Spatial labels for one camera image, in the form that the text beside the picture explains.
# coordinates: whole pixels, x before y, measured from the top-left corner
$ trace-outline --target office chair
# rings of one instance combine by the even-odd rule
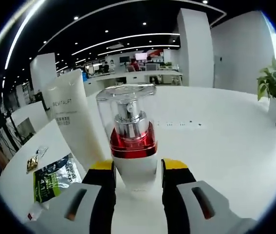
[[[147,63],[146,64],[146,70],[147,71],[157,71],[159,69],[158,63]]]
[[[135,72],[134,67],[132,65],[127,66],[127,71],[128,72]]]

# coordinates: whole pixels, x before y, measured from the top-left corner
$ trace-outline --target white pillar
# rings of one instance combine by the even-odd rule
[[[20,107],[26,106],[26,102],[23,94],[23,88],[21,84],[16,87],[16,92],[17,92],[17,97],[18,97],[18,102]]]
[[[30,64],[34,93],[42,91],[44,87],[57,78],[55,54],[38,55]]]
[[[180,70],[185,86],[213,87],[214,55],[208,18],[205,12],[181,9]]]

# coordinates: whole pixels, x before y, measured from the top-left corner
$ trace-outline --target white bottle base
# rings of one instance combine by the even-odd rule
[[[156,154],[143,158],[118,158],[112,156],[115,166],[129,190],[148,190],[156,178]]]

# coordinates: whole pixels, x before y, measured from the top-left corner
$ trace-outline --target small gold packet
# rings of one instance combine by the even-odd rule
[[[34,170],[38,165],[38,157],[37,155],[31,157],[28,161],[27,161],[27,172],[29,173],[30,171]]]

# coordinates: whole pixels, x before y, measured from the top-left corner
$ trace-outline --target white squeeze tube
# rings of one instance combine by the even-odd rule
[[[63,137],[84,169],[104,160],[89,114],[81,70],[59,76],[47,85],[45,93],[51,118],[56,119]]]

